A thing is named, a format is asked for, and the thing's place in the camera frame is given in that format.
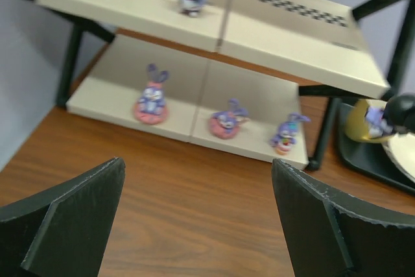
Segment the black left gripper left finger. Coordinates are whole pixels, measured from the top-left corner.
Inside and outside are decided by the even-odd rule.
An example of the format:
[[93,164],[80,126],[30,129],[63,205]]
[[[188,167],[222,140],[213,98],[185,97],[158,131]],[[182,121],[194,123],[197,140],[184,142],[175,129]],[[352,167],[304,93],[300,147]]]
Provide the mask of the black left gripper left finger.
[[112,158],[1,207],[1,275],[97,276],[124,181]]

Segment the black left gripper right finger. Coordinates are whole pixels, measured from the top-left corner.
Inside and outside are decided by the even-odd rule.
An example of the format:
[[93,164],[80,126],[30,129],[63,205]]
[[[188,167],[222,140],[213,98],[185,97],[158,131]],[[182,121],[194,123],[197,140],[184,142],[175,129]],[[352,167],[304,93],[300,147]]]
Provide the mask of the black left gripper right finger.
[[295,276],[413,276],[414,216],[366,202],[283,160],[272,185]]

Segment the purple bunny holding cake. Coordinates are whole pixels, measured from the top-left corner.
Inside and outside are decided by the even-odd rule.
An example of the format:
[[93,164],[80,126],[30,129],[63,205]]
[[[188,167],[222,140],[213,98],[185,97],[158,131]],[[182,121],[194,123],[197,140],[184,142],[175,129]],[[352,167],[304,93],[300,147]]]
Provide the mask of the purple bunny holding cake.
[[300,131],[300,123],[310,122],[306,115],[291,113],[287,120],[281,123],[276,133],[270,138],[269,144],[277,154],[288,154],[296,144],[296,136]]

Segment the purple bunny with pink bow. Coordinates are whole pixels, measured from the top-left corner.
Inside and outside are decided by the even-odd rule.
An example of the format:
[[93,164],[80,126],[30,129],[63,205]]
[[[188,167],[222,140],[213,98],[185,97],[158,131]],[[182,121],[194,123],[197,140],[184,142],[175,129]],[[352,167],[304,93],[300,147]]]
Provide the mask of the purple bunny with pink bow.
[[134,117],[146,125],[164,122],[169,111],[165,99],[163,83],[169,79],[168,71],[160,71],[156,64],[147,66],[148,82],[146,88],[134,105]]

